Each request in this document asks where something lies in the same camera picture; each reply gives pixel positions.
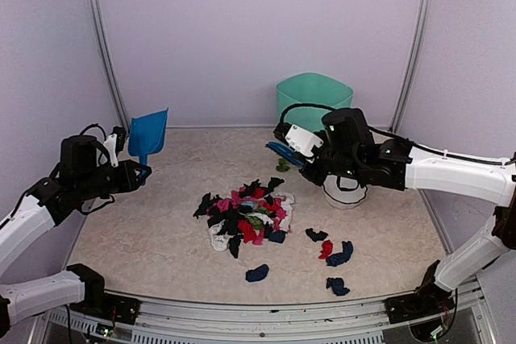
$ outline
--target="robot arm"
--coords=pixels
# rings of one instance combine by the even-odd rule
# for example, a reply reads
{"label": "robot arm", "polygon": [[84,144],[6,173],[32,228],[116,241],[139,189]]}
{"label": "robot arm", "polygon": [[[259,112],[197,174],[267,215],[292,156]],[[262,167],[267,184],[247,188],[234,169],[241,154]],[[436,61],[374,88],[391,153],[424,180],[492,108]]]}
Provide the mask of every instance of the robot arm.
{"label": "robot arm", "polygon": [[[449,296],[464,280],[516,249],[514,158],[435,150],[369,127],[359,109],[327,109],[331,112],[322,118],[324,131],[311,133],[283,122],[286,111],[274,131],[277,139],[295,150],[295,158],[302,162],[300,173],[312,183],[321,186],[328,175],[335,175],[357,180],[362,187],[433,189],[495,204],[494,216],[482,229],[453,254],[428,267],[415,294],[386,301],[392,323],[438,313],[449,306]],[[390,139],[374,143],[372,131]]]}
{"label": "robot arm", "polygon": [[[20,197],[13,211],[0,221],[0,276],[39,237],[60,225],[74,210],[83,214],[86,201],[111,199],[112,194],[135,191],[150,176],[150,167],[133,160],[118,161],[126,133],[114,128],[103,144],[84,132],[61,143],[60,162],[50,177],[38,181]],[[100,164],[102,156],[106,162]],[[60,305],[81,302],[101,308],[104,279],[77,264],[66,270],[23,284],[0,284],[0,337],[10,326]]]}

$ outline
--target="teal plastic bin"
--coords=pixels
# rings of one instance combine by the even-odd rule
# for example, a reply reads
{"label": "teal plastic bin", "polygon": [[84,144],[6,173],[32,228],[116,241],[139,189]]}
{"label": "teal plastic bin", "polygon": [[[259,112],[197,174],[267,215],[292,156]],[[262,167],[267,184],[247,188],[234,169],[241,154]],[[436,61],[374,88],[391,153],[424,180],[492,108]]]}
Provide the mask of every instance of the teal plastic bin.
{"label": "teal plastic bin", "polygon": [[[303,73],[279,83],[276,87],[277,117],[292,104],[311,102],[331,106],[332,108],[349,108],[352,105],[353,89],[333,78],[316,73]],[[323,129],[321,118],[327,110],[317,108],[296,108],[285,116],[285,122],[299,125],[308,131]]]}

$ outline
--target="small green cloth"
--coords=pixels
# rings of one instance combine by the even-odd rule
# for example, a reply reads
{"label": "small green cloth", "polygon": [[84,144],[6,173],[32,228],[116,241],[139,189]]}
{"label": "small green cloth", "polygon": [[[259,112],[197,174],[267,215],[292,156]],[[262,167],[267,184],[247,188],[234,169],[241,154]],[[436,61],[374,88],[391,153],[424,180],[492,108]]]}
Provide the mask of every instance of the small green cloth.
{"label": "small green cloth", "polygon": [[269,211],[268,209],[266,209],[265,207],[258,207],[257,209],[255,209],[255,213],[264,213],[265,215],[269,216],[271,213],[273,213],[272,211]]}
{"label": "small green cloth", "polygon": [[251,226],[254,230],[262,230],[264,228],[264,221],[261,219],[250,215],[246,215],[245,218],[249,221],[249,223],[251,223]]}

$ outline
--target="red sock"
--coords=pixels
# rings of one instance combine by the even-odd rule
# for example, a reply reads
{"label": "red sock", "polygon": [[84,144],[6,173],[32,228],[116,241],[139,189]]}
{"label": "red sock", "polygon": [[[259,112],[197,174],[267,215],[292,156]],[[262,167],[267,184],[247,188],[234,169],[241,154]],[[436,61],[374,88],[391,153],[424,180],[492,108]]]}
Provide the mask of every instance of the red sock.
{"label": "red sock", "polygon": [[319,259],[326,259],[331,255],[331,252],[333,251],[333,243],[331,241],[324,241],[322,243],[322,250],[321,255],[319,256]]}

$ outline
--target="black cable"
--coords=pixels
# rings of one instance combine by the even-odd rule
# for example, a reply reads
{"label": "black cable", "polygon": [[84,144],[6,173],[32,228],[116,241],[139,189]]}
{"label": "black cable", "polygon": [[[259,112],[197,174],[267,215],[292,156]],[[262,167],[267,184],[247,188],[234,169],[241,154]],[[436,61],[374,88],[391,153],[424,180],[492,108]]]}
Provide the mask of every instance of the black cable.
{"label": "black cable", "polygon": [[79,134],[80,136],[82,136],[84,133],[86,133],[87,131],[89,131],[90,129],[92,128],[98,128],[102,131],[102,134],[104,135],[104,139],[106,139],[107,135],[106,135],[106,131],[104,131],[104,128],[102,128],[100,125],[98,125],[97,123],[95,124],[89,124],[86,128],[84,128],[81,133]]}
{"label": "black cable", "polygon": [[[286,114],[290,110],[296,109],[296,108],[302,108],[302,107],[319,108],[319,109],[326,109],[326,110],[335,110],[335,108],[332,108],[331,106],[320,105],[320,104],[312,104],[312,103],[309,103],[309,102],[307,102],[307,103],[299,103],[299,104],[292,104],[291,106],[287,106],[283,110],[283,112],[281,112],[279,125],[283,126],[283,123],[285,121],[285,116],[286,116]],[[452,154],[452,153],[447,153],[445,155],[444,152],[436,151],[435,149],[431,149],[431,148],[425,147],[423,145],[419,145],[419,144],[415,143],[414,141],[411,141],[409,139],[401,137],[400,135],[395,135],[394,133],[387,132],[387,131],[381,131],[380,129],[374,128],[372,126],[369,126],[368,128],[369,128],[370,131],[378,133],[379,135],[384,135],[386,137],[390,137],[391,139],[400,140],[400,141],[402,141],[404,143],[408,143],[408,144],[410,144],[410,145],[412,145],[412,146],[414,146],[414,147],[416,147],[418,149],[421,149],[423,151],[427,151],[427,152],[433,153],[434,155],[446,156],[446,157],[449,157],[450,159],[463,160],[463,161],[469,161],[469,162],[473,162],[473,163],[486,164],[486,165],[498,165],[498,166],[511,165],[511,164],[516,163],[516,157],[510,159],[507,163],[502,163],[500,161],[475,159],[473,157],[467,157],[467,156],[462,156],[462,155],[455,155],[455,154]]]}
{"label": "black cable", "polygon": [[330,195],[328,193],[328,191],[326,191],[326,186],[324,184],[322,184],[322,189],[324,190],[324,193],[329,196],[332,200],[340,203],[341,205],[358,205],[363,199],[365,199],[365,197],[368,195],[368,186],[366,185],[365,186],[365,191],[364,191],[364,195],[358,200],[358,201],[353,201],[353,202],[350,202],[350,203],[347,203],[345,201],[340,201],[339,199],[335,199],[332,195]]}
{"label": "black cable", "polygon": [[417,144],[417,143],[415,143],[412,140],[406,139],[406,138],[401,137],[399,135],[395,135],[394,133],[381,131],[381,130],[379,130],[377,128],[373,128],[372,126],[369,127],[369,130],[371,132],[378,133],[379,135],[384,135],[386,137],[390,137],[391,139],[396,139],[396,140],[403,141],[405,143],[408,143],[408,144],[412,145],[413,147],[416,147],[416,148],[421,149],[421,150],[426,151],[426,152],[433,153],[434,155],[446,156],[446,157],[449,157],[450,159],[463,160],[463,161],[469,161],[469,162],[472,162],[472,163],[479,163],[479,164],[486,164],[486,165],[499,165],[499,166],[511,165],[511,164],[516,163],[516,158],[513,158],[513,159],[509,160],[507,163],[502,163],[501,161],[491,161],[491,160],[475,159],[473,157],[467,157],[467,156],[462,156],[462,155],[455,155],[453,153],[445,154],[442,151],[437,151],[435,149],[432,149],[432,148],[429,148],[429,147],[425,147],[424,145]]}
{"label": "black cable", "polygon": [[104,203],[102,203],[99,207],[95,207],[94,209],[92,209],[91,211],[82,211],[81,209],[79,210],[79,212],[83,215],[90,215],[91,213],[95,213],[97,211],[99,211],[100,209],[103,209],[104,207],[106,207],[107,205],[112,205],[113,203],[115,203],[116,200],[114,199],[114,196],[113,195],[110,195],[110,201],[105,201]]}
{"label": "black cable", "polygon": [[331,106],[326,106],[326,105],[321,105],[321,104],[312,104],[311,102],[292,104],[291,106],[287,106],[281,112],[280,125],[283,125],[283,122],[285,121],[285,116],[287,115],[287,113],[289,113],[292,109],[296,109],[296,108],[318,108],[318,109],[326,109],[326,110],[335,110],[335,108],[332,108]]}
{"label": "black cable", "polygon": [[12,218],[15,214],[16,214],[16,211],[18,211],[19,207],[21,206],[22,204],[22,201],[23,201],[23,198],[27,196],[28,194],[28,189],[26,189],[25,191],[22,192],[22,195],[19,197],[18,199],[18,202],[16,203],[16,206],[15,208],[12,210],[12,212],[9,214],[9,218]]}
{"label": "black cable", "polygon": [[70,344],[73,344],[72,340],[72,318],[70,317],[70,307],[65,305],[66,308],[66,314],[68,315],[68,340],[70,341]]}

